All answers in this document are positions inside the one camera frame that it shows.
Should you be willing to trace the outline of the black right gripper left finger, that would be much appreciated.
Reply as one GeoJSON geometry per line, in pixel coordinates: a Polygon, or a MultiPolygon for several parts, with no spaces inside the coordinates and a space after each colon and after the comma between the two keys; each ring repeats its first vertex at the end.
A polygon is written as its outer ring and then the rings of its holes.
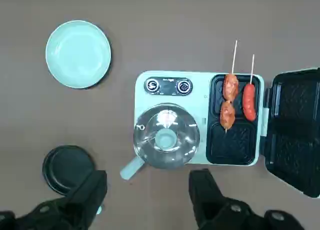
{"type": "Polygon", "coordinates": [[[87,230],[108,192],[107,173],[94,170],[62,198],[43,202],[17,218],[1,211],[2,230],[87,230]]]}

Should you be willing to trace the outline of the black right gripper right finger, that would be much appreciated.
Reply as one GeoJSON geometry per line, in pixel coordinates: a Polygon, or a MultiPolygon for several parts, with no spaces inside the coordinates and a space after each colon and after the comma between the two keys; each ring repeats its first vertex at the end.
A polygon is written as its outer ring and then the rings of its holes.
{"type": "Polygon", "coordinates": [[[242,201],[224,196],[209,169],[192,170],[188,192],[199,230],[302,230],[291,214],[268,210],[257,215],[242,201]]]}

